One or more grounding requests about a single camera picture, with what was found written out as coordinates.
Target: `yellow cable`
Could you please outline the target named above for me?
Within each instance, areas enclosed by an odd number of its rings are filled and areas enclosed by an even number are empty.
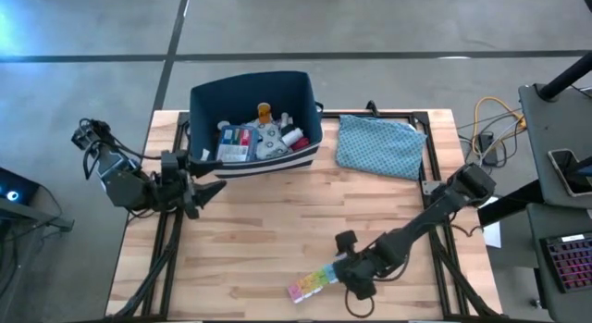
[[[475,123],[473,124],[473,137],[471,138],[471,148],[473,148],[473,152],[476,154],[479,154],[479,152],[477,151],[477,148],[475,146],[476,139],[477,139],[477,127],[478,127],[477,122],[479,121],[479,107],[481,106],[481,104],[483,104],[487,100],[491,100],[491,101],[495,101],[495,102],[499,103],[500,105],[505,107],[506,110],[508,110],[508,113],[512,114],[516,118],[516,120],[520,120],[520,123],[518,124],[520,127],[520,131],[517,131],[516,134],[522,133],[524,130],[526,130],[526,119],[524,118],[523,115],[518,114],[515,111],[512,111],[512,109],[508,105],[506,105],[505,102],[501,101],[499,98],[494,97],[494,96],[486,96],[486,97],[482,98],[481,100],[479,100],[479,102],[477,102],[477,104],[475,105]],[[505,139],[513,137],[513,136],[514,136],[514,132],[510,132],[510,133],[506,134],[505,136],[503,136],[503,138],[499,139],[496,144],[498,144],[499,142],[501,142]]]

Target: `concrete floor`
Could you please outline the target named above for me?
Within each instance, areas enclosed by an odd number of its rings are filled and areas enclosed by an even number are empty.
[[[11,321],[67,322],[105,311],[126,216],[98,181],[83,179],[81,152],[69,141],[81,117],[106,120],[121,141],[141,150],[154,101],[186,109],[190,88],[200,83],[296,69],[310,73],[327,108],[360,108],[369,99],[382,108],[451,108],[461,126],[473,121],[482,96],[517,108],[518,86],[549,81],[577,59],[177,62],[170,70],[166,54],[592,48],[592,14],[583,0],[190,0],[175,36],[178,12],[185,11],[179,2],[0,0],[0,165],[45,184],[76,219],[71,233],[47,241],[35,256]],[[178,47],[170,46],[171,35],[180,36]],[[134,55],[162,57],[138,62]],[[6,63],[16,56],[49,57]],[[592,85],[592,76],[578,85]],[[481,117],[502,112],[485,104]],[[527,135],[518,142],[517,156],[493,172],[499,194],[536,176]],[[517,227],[524,223],[521,215],[504,222],[504,248],[490,250],[500,298],[511,317],[549,319],[528,305],[537,294],[531,270],[515,267],[528,266],[520,250],[527,229]]]

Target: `light blue cloth bag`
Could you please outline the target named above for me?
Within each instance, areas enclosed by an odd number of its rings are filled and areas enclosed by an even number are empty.
[[[426,135],[407,124],[343,115],[339,120],[337,164],[417,180],[424,143]]]

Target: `keyboard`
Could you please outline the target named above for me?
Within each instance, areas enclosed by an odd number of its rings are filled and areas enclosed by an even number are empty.
[[[561,292],[592,289],[592,232],[547,238],[541,244]]]

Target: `wooden tabletop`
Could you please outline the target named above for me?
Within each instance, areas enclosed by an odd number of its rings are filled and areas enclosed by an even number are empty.
[[[446,179],[463,165],[454,119],[448,109],[426,111]],[[146,154],[171,149],[178,114],[154,113]],[[332,262],[337,233],[355,230],[356,247],[363,248],[383,231],[406,224],[423,207],[416,181],[339,168],[338,129],[336,119],[324,119],[323,142],[309,168],[230,180],[201,211],[200,219],[184,220],[170,319],[354,319],[345,309],[342,284],[325,287],[299,304],[292,302],[286,287]],[[143,166],[146,171],[160,170],[158,161],[147,160]],[[208,175],[198,182],[214,179]],[[157,216],[134,220],[128,226],[107,314],[121,308],[146,276],[157,220]],[[474,209],[466,208],[454,223],[470,229],[478,217]],[[482,234],[466,238],[455,230],[454,238],[462,272],[486,303],[501,312]],[[455,303],[448,274],[447,285]],[[161,287],[157,284],[154,310],[160,304]],[[427,236],[413,246],[400,280],[377,285],[375,301],[371,319],[441,318]],[[365,313],[369,303],[350,295],[350,306]]]

